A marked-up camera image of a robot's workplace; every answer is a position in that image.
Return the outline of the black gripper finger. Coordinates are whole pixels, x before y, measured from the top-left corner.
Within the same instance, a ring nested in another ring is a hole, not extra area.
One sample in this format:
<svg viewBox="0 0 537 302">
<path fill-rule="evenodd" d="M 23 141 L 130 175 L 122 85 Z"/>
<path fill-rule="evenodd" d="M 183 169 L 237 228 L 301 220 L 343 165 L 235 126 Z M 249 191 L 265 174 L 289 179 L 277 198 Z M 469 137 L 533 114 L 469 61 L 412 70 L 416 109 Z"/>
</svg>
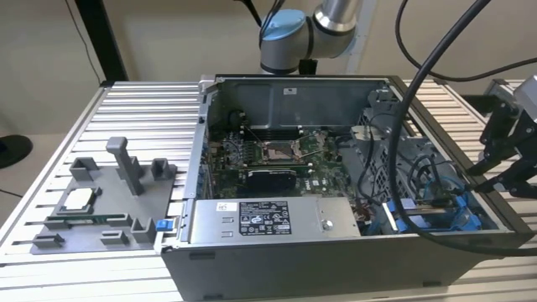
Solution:
<svg viewBox="0 0 537 302">
<path fill-rule="evenodd" d="M 515 149 L 508 147 L 507 143 L 519 116 L 520 108 L 516 104 L 500 103 L 495 107 L 480 137 L 480 142 L 485 146 L 483 159 L 468 169 L 469 175 L 484 174 L 515 155 Z"/>
<path fill-rule="evenodd" d="M 495 185 L 500 184 L 512 196 L 535 197 L 536 186 L 529 184 L 528 180 L 536 176 L 536 127 L 525 124 L 516 125 L 508 139 L 507 146 L 513 147 L 519 160 L 504 172 L 479 184 L 475 190 L 489 193 L 495 190 Z"/>
</svg>

